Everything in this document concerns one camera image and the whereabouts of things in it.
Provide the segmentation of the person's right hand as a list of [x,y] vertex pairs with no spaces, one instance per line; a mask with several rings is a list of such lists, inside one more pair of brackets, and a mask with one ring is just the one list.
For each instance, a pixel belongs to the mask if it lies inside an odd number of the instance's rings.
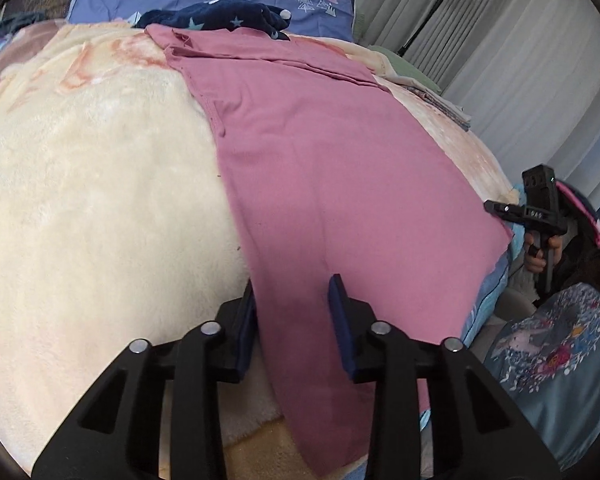
[[[524,268],[532,274],[540,274],[546,267],[547,258],[542,249],[532,255],[532,246],[534,246],[534,236],[532,233],[527,232],[524,234]],[[550,248],[555,264],[562,258],[562,246],[564,246],[564,243],[561,236],[553,236],[548,240],[548,248]]]

